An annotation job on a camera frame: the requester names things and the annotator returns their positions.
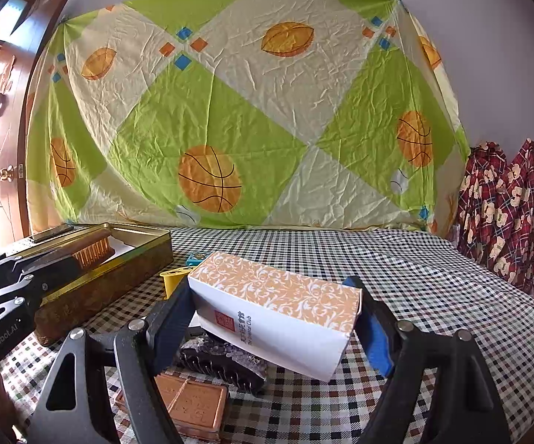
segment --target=brush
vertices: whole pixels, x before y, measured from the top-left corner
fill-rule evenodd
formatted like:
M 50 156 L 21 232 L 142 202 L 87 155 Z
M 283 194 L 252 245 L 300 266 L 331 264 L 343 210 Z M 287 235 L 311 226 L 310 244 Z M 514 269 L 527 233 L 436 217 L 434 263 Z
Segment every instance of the brush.
M 111 231 L 102 228 L 61 244 L 56 249 L 34 261 L 31 267 L 25 269 L 23 273 L 33 273 L 43 266 L 68 256 L 72 256 L 78 262 L 82 271 L 91 270 L 115 254 L 115 250 L 109 244 L 110 236 Z

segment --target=door handle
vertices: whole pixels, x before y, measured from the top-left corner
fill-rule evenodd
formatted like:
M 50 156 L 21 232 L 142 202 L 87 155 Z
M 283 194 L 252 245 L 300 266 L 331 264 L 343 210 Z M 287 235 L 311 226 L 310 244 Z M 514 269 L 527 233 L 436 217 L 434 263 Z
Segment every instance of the door handle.
M 15 175 L 14 167 L 12 165 L 9 165 L 5 169 L 0 170 L 0 181 L 5 182 L 9 181 L 12 182 L 14 180 Z

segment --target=brush bristles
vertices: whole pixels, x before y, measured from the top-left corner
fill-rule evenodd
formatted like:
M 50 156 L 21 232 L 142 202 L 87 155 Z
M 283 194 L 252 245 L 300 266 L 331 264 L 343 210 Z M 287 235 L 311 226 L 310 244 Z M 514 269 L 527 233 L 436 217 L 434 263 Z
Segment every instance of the brush bristles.
M 105 257 L 109 250 L 111 250 L 109 239 L 105 237 L 88 247 L 84 247 L 82 250 L 78 250 L 72 256 L 80 263 L 82 269 L 87 269 Z

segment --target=metal screw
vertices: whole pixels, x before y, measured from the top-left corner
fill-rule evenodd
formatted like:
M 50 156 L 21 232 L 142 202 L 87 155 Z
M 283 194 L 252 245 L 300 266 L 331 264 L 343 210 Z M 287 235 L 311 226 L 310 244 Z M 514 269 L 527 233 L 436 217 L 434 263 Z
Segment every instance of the metal screw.
M 141 330 L 144 328 L 144 325 L 146 325 L 144 319 L 134 319 L 127 325 L 127 328 L 129 330 Z
M 464 342 L 468 342 L 469 340 L 472 340 L 472 334 L 466 329 L 460 329 L 458 332 L 456 332 L 456 336 L 460 340 L 463 340 Z
M 415 329 L 415 326 L 409 320 L 399 320 L 396 323 L 396 327 L 403 332 L 410 332 L 411 330 Z
M 83 336 L 84 336 L 84 329 L 81 327 L 77 327 L 70 331 L 70 339 L 72 340 L 81 339 Z

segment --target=small blue toy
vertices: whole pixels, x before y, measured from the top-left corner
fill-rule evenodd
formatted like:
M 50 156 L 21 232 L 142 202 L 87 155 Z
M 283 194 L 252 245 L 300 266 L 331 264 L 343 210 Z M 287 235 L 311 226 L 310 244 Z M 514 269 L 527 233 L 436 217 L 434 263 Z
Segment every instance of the small blue toy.
M 209 257 L 212 252 L 191 252 L 187 258 L 187 265 L 199 265 L 207 257 Z

